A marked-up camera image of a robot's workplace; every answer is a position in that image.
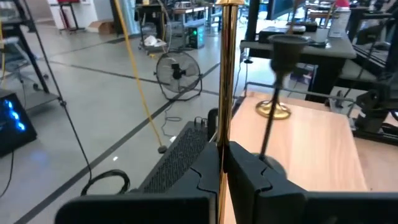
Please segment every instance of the white bottle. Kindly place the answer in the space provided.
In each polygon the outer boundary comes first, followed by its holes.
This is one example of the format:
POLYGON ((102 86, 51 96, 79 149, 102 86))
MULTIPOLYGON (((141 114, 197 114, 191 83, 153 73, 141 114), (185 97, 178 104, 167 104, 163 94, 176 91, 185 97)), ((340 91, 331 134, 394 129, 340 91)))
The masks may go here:
POLYGON ((342 38, 346 33, 346 27, 348 25, 350 15, 351 10, 349 7, 338 7, 335 13, 333 13, 333 20, 331 22, 328 37, 342 38))

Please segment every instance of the wooden table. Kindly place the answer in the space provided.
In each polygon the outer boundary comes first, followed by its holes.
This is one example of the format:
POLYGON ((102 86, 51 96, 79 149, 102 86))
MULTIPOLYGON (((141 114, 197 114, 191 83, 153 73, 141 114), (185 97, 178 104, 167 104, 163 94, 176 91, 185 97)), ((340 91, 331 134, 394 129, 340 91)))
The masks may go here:
MULTIPOLYGON (((248 91, 231 122, 231 141, 259 152, 266 118, 254 107, 270 96, 248 91)), ((287 178, 310 191, 398 191, 398 149, 354 138, 346 116, 323 104, 281 98, 292 110, 289 119, 274 121, 266 154, 277 159, 287 178)), ((227 190, 225 223, 236 223, 227 190)))

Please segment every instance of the yellow cable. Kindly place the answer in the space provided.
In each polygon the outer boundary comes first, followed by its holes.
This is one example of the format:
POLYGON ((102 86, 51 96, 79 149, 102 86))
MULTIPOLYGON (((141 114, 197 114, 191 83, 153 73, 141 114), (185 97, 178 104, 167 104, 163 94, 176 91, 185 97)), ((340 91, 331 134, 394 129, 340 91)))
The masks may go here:
POLYGON ((4 53, 4 39, 2 37, 2 21, 0 17, 0 49, 1 49, 1 70, 2 70, 2 77, 1 77, 1 82, 2 82, 2 87, 5 87, 6 83, 6 53, 4 53))
POLYGON ((139 93, 141 95, 142 105, 144 106, 145 112, 146 112, 147 117, 149 119, 149 123, 150 123, 150 125, 152 126, 152 129, 155 132, 157 141, 159 142, 159 146, 162 146, 162 141, 160 140, 160 136, 159 136, 159 133, 156 130, 155 124, 154 124, 154 122, 152 120, 152 116, 149 113, 148 105, 147 105, 147 102, 145 100, 144 92, 143 92, 142 87, 141 87, 141 81, 140 81, 139 76, 138 76, 138 69, 137 69, 137 65, 136 65, 136 60, 134 59, 134 54, 132 53, 132 50, 131 50, 130 40, 129 40, 129 36, 127 34, 126 24, 125 24, 124 19, 123 19, 123 14, 122 14, 122 10, 120 8, 119 0, 115 0, 115 5, 116 5, 116 10, 118 12, 118 16, 119 16, 119 19, 120 19, 120 23, 122 25, 123 34, 124 34, 124 40, 126 41, 127 51, 129 52, 130 62, 131 62, 131 66, 132 66, 132 72, 133 72, 134 77, 136 78, 138 90, 139 90, 139 93))

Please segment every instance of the gray concrete floor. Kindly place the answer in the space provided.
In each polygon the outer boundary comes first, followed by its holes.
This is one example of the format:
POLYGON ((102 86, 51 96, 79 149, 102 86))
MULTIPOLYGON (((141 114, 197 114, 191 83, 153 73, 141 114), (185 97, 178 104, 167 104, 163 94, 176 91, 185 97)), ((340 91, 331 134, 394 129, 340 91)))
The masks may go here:
MULTIPOLYGON (((139 186, 144 177, 160 159, 154 133, 145 122, 146 115, 141 106, 136 81, 130 78, 132 69, 125 43, 109 44, 114 35, 99 36, 91 33, 62 34, 56 29, 40 27, 45 49, 51 61, 50 66, 60 85, 67 107, 75 123, 83 147, 90 162, 103 156, 103 161, 93 169, 93 175, 110 169, 125 170, 131 179, 131 188, 139 186)), ((40 55, 39 45, 33 34, 27 34, 32 50, 40 55)), ((149 58, 137 49, 138 39, 131 40, 141 78, 155 81, 153 72, 157 59, 149 58)), ((220 62, 220 38, 207 37, 206 47, 189 51, 198 61, 202 73, 220 62)), ((41 60, 39 67, 48 73, 41 60)), ((31 67, 23 70, 32 74, 31 67)), ((167 123, 168 134, 177 135, 187 121, 196 116, 206 116, 208 110, 218 106, 218 83, 220 68, 208 72, 203 79, 203 92, 199 97, 187 102, 178 102, 168 112, 170 116, 182 118, 178 123, 167 123)), ((246 66, 242 64, 239 74, 237 95, 244 86, 246 66)), ((255 59, 248 67, 248 81, 271 84, 274 76, 269 61, 255 59)), ((51 92, 56 93, 53 80, 47 82, 51 92)), ((6 87, 19 93, 23 101, 19 82, 9 81, 6 87)), ((159 85, 142 82, 151 113, 157 112, 154 119, 161 134, 162 142, 169 145, 168 137, 162 135, 160 127, 164 122, 164 109, 167 100, 160 92, 159 85)), ((297 88, 306 89, 299 84, 297 88)), ((27 93, 32 92, 30 84, 25 84, 27 93)), ((270 89, 256 88, 272 92, 270 89)), ((291 97, 304 98, 293 94, 291 97)), ((68 200, 79 196, 88 176, 70 182, 72 177, 86 166, 65 112, 54 101, 29 112, 38 133, 37 140, 15 151, 14 173, 9 190, 0 199, 0 222, 9 223, 53 223, 57 210, 68 200)), ((0 190, 6 186, 9 176, 11 155, 0 158, 0 190)), ((106 179, 98 182, 90 194, 112 194, 121 187, 119 179, 106 179)))

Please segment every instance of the computer monitor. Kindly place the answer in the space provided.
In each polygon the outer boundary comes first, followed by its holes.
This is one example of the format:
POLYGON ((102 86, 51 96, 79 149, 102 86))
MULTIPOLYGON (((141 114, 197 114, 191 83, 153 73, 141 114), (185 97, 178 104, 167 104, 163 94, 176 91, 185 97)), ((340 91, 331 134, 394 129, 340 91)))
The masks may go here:
MULTIPOLYGON (((305 0, 298 0, 298 6, 305 4, 305 0)), ((293 12, 294 0, 269 0, 267 20, 274 20, 286 13, 293 12)))

